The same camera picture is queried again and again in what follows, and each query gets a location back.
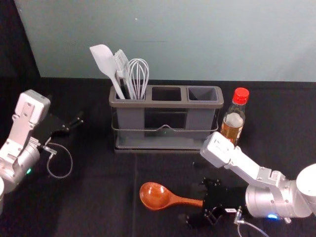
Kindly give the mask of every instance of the gray utensil caddy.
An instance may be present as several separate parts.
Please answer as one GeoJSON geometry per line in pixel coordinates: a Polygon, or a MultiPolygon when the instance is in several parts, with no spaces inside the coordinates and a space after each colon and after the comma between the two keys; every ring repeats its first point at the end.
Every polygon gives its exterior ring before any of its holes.
{"type": "Polygon", "coordinates": [[[199,152],[218,129],[217,86],[148,85],[144,100],[109,97],[116,152],[199,152]]]}

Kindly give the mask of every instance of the black table surface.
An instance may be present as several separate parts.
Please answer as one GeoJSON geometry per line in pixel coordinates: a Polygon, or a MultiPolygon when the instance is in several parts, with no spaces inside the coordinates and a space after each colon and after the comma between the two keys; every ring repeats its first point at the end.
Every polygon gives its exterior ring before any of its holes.
{"type": "MultiPolygon", "coordinates": [[[[0,236],[238,236],[230,218],[224,218],[213,228],[192,230],[179,221],[179,215],[198,212],[197,208],[174,206],[153,212],[142,205],[139,188],[148,181],[192,198],[192,185],[203,177],[220,178],[229,187],[246,184],[231,171],[212,167],[198,154],[115,154],[109,80],[43,78],[24,86],[14,82],[0,80],[1,144],[8,136],[18,95],[24,89],[32,88],[45,96],[51,94],[50,111],[64,120],[84,110],[85,122],[63,141],[74,158],[71,176],[64,180],[49,177],[46,158],[42,158],[18,190],[5,196],[0,236]]],[[[239,144],[243,152],[289,179],[295,179],[303,168],[316,162],[314,83],[152,81],[157,83],[220,86],[225,100],[221,116],[234,89],[245,86],[250,90],[250,99],[239,144]]],[[[57,160],[62,166],[66,159],[57,160]]],[[[251,222],[271,237],[316,236],[313,215],[293,219],[289,225],[263,219],[251,222]]],[[[247,227],[241,231],[244,237],[260,236],[247,227]]]]}

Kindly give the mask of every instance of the wooden ladle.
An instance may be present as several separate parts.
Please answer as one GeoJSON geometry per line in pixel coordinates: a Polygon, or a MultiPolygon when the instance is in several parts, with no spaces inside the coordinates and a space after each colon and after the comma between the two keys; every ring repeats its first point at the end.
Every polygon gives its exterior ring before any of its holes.
{"type": "Polygon", "coordinates": [[[203,205],[202,200],[179,197],[163,185],[154,182],[143,184],[139,190],[139,197],[142,203],[152,211],[162,210],[176,204],[198,207],[203,205]]]}

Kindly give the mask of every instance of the red bottle cap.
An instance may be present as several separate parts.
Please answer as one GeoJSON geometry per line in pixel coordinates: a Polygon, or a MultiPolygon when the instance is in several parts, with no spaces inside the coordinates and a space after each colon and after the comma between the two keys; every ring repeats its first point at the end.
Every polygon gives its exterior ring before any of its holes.
{"type": "Polygon", "coordinates": [[[244,105],[249,98],[249,90],[243,87],[239,87],[235,90],[233,96],[233,102],[238,105],[244,105]]]}

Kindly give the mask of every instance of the cable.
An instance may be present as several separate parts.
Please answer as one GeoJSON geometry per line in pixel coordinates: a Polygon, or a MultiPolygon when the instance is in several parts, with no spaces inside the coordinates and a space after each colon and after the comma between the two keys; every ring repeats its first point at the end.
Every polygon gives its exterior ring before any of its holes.
{"type": "Polygon", "coordinates": [[[256,227],[255,225],[252,225],[251,223],[249,222],[246,222],[246,221],[242,221],[241,223],[238,224],[237,226],[237,230],[238,230],[238,234],[240,237],[242,237],[241,233],[240,233],[240,225],[241,224],[246,224],[246,225],[249,225],[251,226],[252,228],[256,229],[257,231],[259,231],[261,234],[263,234],[265,237],[269,237],[267,233],[265,233],[262,229],[256,227]]]}
{"type": "Polygon", "coordinates": [[[51,160],[51,158],[49,158],[48,161],[47,161],[47,164],[46,164],[47,171],[49,172],[49,174],[50,174],[51,176],[53,176],[53,177],[56,178],[56,179],[64,179],[64,178],[68,177],[68,176],[71,174],[71,172],[73,171],[73,157],[72,157],[72,155],[70,154],[70,152],[68,151],[68,149],[67,149],[66,147],[64,147],[63,145],[60,145],[60,144],[58,144],[58,143],[52,143],[52,142],[49,142],[48,145],[55,145],[55,146],[61,147],[61,148],[63,148],[63,149],[68,153],[69,158],[70,158],[70,170],[69,170],[69,172],[68,172],[67,174],[65,174],[64,176],[57,176],[57,175],[54,175],[54,174],[50,171],[50,169],[49,169],[49,163],[50,163],[50,160],[51,160]]]}

